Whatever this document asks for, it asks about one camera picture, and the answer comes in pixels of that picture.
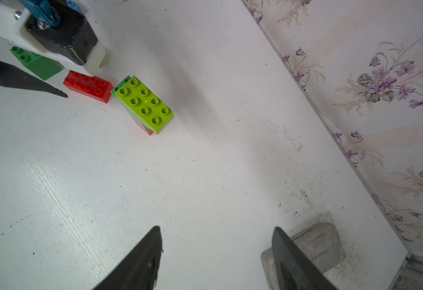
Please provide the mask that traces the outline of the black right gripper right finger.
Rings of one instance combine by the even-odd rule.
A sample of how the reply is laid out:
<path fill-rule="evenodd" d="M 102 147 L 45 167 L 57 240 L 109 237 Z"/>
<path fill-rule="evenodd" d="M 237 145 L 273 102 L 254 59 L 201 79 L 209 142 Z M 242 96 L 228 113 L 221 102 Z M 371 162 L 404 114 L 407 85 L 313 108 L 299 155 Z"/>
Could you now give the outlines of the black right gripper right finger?
<path fill-rule="evenodd" d="M 272 249 L 280 289 L 337 289 L 280 227 L 274 229 Z"/>

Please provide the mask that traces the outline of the green long lego brick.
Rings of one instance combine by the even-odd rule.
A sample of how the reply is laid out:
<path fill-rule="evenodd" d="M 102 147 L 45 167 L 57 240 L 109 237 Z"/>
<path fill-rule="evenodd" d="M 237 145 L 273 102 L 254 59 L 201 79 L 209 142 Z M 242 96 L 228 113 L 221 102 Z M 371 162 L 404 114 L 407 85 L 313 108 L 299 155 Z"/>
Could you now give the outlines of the green long lego brick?
<path fill-rule="evenodd" d="M 127 76 L 125 77 L 120 83 L 118 83 L 112 90 L 111 90 L 111 94 L 113 96 L 116 96 L 116 92 L 129 80 L 131 79 L 131 76 Z"/>

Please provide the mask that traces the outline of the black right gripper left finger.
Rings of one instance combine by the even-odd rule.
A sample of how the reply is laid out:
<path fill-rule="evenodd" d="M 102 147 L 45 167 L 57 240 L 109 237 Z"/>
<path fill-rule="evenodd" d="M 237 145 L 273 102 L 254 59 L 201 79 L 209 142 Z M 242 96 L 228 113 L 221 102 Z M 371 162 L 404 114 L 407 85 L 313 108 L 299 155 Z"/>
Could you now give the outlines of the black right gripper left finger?
<path fill-rule="evenodd" d="M 154 226 L 96 290 L 153 290 L 163 251 L 161 230 Z"/>

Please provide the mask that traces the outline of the red square lego brick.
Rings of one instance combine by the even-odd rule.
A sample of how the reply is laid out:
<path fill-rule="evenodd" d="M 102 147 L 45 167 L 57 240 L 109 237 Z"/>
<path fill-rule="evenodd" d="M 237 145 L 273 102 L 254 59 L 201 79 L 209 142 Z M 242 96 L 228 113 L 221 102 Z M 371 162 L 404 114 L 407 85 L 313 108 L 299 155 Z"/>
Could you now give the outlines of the red square lego brick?
<path fill-rule="evenodd" d="M 147 133 L 148 135 L 152 135 L 153 134 L 153 130 L 150 130 L 147 126 L 145 126 L 144 124 L 139 123 L 139 127 L 141 127 L 145 133 Z"/>

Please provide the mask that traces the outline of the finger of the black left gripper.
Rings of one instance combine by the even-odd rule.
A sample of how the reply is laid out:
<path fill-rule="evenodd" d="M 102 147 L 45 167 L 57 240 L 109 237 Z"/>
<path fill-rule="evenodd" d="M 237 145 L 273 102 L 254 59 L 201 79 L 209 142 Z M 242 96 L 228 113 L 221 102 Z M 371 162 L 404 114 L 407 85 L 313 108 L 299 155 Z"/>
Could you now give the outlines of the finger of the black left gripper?
<path fill-rule="evenodd" d="M 61 90 L 48 83 L 20 70 L 19 68 L 0 61 L 0 87 L 40 91 L 68 98 Z"/>

